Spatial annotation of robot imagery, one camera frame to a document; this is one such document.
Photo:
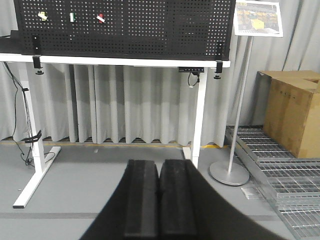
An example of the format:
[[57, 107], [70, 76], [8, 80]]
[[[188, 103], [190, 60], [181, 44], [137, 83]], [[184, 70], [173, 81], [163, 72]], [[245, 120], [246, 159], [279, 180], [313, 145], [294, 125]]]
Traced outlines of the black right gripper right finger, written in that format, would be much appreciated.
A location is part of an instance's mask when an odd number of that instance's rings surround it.
[[233, 207], [189, 160], [165, 160], [160, 192], [162, 240], [281, 239]]

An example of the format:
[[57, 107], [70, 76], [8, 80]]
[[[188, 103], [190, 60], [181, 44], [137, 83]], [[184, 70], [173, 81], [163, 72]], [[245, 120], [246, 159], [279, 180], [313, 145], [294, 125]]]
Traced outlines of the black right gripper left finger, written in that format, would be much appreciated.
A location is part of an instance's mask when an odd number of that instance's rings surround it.
[[127, 162], [124, 174], [82, 240], [156, 240], [158, 238], [157, 166], [150, 160]]

